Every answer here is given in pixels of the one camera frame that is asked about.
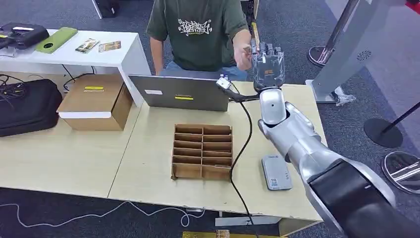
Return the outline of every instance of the laptop lid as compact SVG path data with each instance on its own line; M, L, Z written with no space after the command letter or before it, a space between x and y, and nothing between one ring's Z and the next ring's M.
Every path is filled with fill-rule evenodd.
M130 79L150 107L227 111L229 98L215 79L150 75Z

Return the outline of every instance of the white power bank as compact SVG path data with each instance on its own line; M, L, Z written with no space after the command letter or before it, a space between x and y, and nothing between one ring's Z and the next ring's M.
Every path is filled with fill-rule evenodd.
M262 169L269 190L289 190L292 186L286 161L279 155L267 155L262 159Z

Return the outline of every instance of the green phone case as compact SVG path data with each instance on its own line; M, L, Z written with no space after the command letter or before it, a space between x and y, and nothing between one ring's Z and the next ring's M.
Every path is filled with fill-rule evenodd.
M77 29L61 27L53 35L38 43L35 47L35 50L42 53L51 54L64 43L66 43L71 37L76 35L76 33Z

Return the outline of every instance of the jeans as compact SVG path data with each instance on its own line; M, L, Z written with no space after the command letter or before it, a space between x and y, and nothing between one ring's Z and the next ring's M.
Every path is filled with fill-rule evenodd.
M167 70L167 71L180 71L180 70L185 70L185 69L181 68L175 62L171 61L166 66L165 70ZM230 80L235 80L235 81L247 81L247 77L248 77L248 74L247 74L246 71L242 71L242 70L238 69L238 67L236 67L236 66L222 67L219 70L219 72L224 74L224 75L228 75Z

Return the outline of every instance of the box lid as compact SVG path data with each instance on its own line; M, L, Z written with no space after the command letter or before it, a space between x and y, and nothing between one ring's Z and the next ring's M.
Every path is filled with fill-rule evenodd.
M76 79L57 112L63 119L110 118L122 84L118 74L82 76Z

